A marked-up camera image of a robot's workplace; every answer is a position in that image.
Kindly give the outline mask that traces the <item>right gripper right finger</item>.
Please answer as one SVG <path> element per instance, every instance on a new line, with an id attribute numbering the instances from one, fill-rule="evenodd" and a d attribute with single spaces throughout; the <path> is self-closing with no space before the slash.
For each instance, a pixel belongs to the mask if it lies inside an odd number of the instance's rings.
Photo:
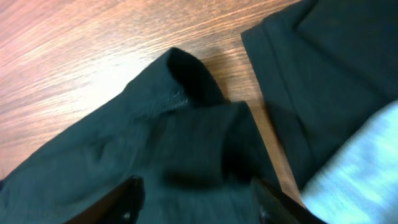
<path id="1" fill-rule="evenodd" d="M 252 197 L 261 224 L 326 224 L 262 179 L 252 179 Z"/>

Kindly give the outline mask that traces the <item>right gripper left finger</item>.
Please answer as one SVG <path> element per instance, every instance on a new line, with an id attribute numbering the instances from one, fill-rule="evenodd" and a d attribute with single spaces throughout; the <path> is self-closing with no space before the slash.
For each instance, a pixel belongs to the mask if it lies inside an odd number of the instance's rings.
<path id="1" fill-rule="evenodd" d="M 143 178 L 132 176 L 66 224 L 135 224 L 144 200 Z"/>

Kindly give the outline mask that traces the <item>black shorts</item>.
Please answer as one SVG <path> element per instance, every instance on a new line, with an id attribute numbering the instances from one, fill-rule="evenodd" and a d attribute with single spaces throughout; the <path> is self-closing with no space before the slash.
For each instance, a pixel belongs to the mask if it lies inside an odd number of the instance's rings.
<path id="1" fill-rule="evenodd" d="M 1 183 L 2 223 L 66 223 L 130 182 L 116 221 L 255 223 L 252 179 L 279 180 L 249 106 L 177 48 Z"/>

